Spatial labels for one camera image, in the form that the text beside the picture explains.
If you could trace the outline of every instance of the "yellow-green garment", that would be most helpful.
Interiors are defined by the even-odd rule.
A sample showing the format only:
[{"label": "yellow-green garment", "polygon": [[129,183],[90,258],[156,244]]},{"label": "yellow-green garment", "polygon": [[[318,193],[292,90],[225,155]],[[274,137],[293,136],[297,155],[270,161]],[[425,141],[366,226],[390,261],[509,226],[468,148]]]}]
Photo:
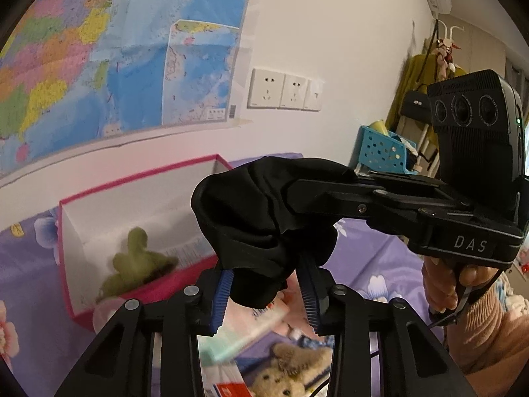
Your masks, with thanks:
[{"label": "yellow-green garment", "polygon": [[[421,84],[423,85],[419,88],[419,91],[424,92],[424,94],[426,94],[427,86],[431,83],[435,83],[435,79],[437,78],[437,73],[435,72],[435,60],[437,58],[437,55],[434,54],[428,55],[427,64],[424,68],[424,72],[422,73],[422,76],[419,79],[419,83],[416,82],[417,76],[419,76],[419,73],[421,72],[425,57],[425,54],[415,55],[406,62],[404,74],[400,79],[400,84],[397,88],[395,99],[393,100],[393,104],[391,105],[391,109],[389,110],[388,117],[386,118],[386,127],[390,131],[395,132],[395,129],[397,128],[400,119],[400,109],[402,107],[402,103],[404,102],[404,95],[406,95],[408,91],[415,90]],[[449,72],[449,77],[461,76],[463,74],[466,74],[466,71],[462,68],[456,67],[455,74]],[[428,130],[428,139],[436,146],[438,145],[437,136],[433,132],[432,127],[430,127]]]}]

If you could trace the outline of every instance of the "cardboard box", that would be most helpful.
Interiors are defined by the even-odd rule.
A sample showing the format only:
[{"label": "cardboard box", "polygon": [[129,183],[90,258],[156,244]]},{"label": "cardboard box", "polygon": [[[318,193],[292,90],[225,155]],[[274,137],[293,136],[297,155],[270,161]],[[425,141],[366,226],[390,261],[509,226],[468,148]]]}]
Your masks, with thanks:
[{"label": "cardboard box", "polygon": [[147,249],[177,256],[176,269],[121,298],[160,301],[193,284],[216,256],[198,227],[190,200],[198,183],[230,168],[218,155],[138,173],[59,203],[59,258],[64,298],[74,321],[92,329],[104,280],[116,273],[112,259],[127,252],[129,230],[139,226]]}]

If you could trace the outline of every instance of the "blue plastic basket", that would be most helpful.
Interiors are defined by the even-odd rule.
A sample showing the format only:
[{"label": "blue plastic basket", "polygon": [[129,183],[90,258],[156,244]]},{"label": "blue plastic basket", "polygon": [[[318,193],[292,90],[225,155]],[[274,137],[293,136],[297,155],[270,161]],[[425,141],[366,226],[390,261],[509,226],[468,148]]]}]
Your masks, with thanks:
[{"label": "blue plastic basket", "polygon": [[[406,169],[406,147],[401,141],[390,137],[396,136],[395,133],[390,131],[390,136],[384,136],[366,125],[361,126],[360,129],[360,135],[363,138],[362,148],[358,157],[359,163],[375,171],[406,175],[417,174],[414,170],[409,171]],[[414,148],[417,148],[414,142],[408,141]]]}]

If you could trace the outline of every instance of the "purple bedsheet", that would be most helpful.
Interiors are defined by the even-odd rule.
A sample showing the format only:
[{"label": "purple bedsheet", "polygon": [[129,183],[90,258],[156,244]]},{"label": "purple bedsheet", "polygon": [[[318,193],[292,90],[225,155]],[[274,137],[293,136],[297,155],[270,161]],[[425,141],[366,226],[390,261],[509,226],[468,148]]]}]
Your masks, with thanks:
[{"label": "purple bedsheet", "polygon": [[[23,234],[18,228],[0,232],[0,300],[5,302],[7,320],[13,322],[20,345],[11,363],[29,397],[53,396],[94,337],[68,317],[64,306],[54,255],[55,219],[55,210],[50,210],[21,222]],[[337,229],[337,246],[325,265],[337,282],[369,298],[390,299],[399,294],[427,318],[422,262],[417,256],[397,237],[371,230],[363,221],[341,220]],[[376,361],[373,373],[376,389]]]}]

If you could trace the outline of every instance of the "human hand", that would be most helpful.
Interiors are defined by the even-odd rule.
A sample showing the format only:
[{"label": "human hand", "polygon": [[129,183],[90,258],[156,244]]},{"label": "human hand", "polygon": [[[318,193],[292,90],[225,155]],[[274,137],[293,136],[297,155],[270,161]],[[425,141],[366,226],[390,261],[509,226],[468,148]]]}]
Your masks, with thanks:
[{"label": "human hand", "polygon": [[[489,282],[498,269],[482,266],[466,266],[459,275],[463,286],[479,286]],[[458,306],[456,294],[456,276],[442,260],[424,257],[423,286],[428,304],[432,309],[444,313]]]}]

